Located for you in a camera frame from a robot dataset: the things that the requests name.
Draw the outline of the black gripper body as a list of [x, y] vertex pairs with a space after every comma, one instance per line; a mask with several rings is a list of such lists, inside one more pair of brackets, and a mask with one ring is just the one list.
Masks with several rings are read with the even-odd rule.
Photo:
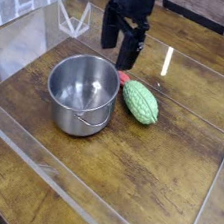
[[138, 27], [149, 29], [147, 18], [151, 15], [156, 0], [110, 0], [109, 4], [119, 16], [129, 18]]

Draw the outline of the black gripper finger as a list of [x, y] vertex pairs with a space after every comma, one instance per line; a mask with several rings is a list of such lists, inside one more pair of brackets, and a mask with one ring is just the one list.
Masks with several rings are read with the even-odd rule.
[[119, 27], [117, 26], [117, 14], [112, 7], [107, 5], [102, 21], [101, 46], [106, 49], [115, 48], [117, 37], [119, 35]]
[[137, 60], [141, 50], [143, 50], [145, 31], [134, 28], [124, 33], [123, 43], [116, 61], [118, 70], [130, 70]]

